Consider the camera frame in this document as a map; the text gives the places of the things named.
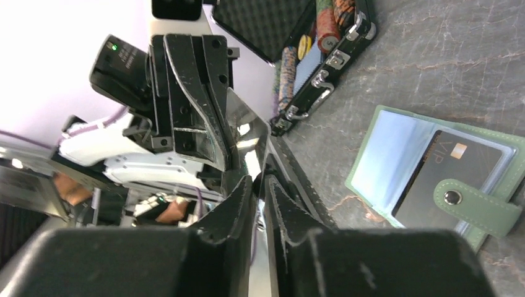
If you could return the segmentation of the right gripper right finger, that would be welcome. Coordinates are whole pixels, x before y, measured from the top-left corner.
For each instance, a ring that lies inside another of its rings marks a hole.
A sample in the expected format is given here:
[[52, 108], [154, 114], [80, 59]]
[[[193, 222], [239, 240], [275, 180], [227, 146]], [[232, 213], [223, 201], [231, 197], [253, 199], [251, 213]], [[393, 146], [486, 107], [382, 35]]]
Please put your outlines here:
[[493, 296], [465, 240], [444, 230], [336, 230], [264, 179], [273, 296]]

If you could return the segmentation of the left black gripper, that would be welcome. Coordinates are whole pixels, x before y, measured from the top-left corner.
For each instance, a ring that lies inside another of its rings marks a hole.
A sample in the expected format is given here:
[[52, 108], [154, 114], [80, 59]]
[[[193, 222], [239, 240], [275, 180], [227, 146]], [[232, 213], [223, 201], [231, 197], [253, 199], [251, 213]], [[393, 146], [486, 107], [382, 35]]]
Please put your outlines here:
[[[191, 35], [163, 37], [167, 60], [178, 86], [197, 114], [189, 127], [174, 127], [195, 140], [183, 141], [176, 152], [220, 171], [232, 167], [233, 134], [227, 119], [229, 60], [226, 38], [203, 35], [202, 45], [210, 96], [201, 82]], [[145, 52], [108, 35], [102, 43], [89, 76], [99, 94], [120, 103], [131, 120], [122, 128], [123, 137], [154, 153], [173, 148], [165, 58], [153, 48]]]

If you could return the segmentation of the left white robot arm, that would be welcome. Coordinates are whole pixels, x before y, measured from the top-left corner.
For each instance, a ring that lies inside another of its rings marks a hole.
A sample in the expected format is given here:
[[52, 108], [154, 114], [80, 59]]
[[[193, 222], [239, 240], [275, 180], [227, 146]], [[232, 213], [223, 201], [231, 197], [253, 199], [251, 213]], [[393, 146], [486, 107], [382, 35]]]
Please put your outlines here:
[[88, 186], [218, 194], [239, 167], [232, 111], [238, 50], [214, 35], [203, 1], [147, 1], [148, 49], [114, 35], [89, 75], [121, 104], [113, 116], [69, 119], [51, 162]]

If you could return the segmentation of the green card holder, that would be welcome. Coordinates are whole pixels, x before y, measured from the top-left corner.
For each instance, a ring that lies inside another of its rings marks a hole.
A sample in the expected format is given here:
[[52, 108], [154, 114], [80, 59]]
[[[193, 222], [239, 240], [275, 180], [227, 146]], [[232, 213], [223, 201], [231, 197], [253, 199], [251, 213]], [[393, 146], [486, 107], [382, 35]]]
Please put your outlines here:
[[478, 250], [523, 208], [524, 138], [380, 105], [345, 182], [396, 228], [460, 234]]

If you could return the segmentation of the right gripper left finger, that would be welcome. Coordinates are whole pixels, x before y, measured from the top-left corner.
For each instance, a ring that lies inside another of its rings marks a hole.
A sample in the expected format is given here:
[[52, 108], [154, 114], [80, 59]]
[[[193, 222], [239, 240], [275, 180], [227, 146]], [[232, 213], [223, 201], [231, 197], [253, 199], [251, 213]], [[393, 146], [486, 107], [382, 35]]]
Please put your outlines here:
[[186, 228], [59, 228], [29, 245], [2, 296], [247, 296], [252, 179]]

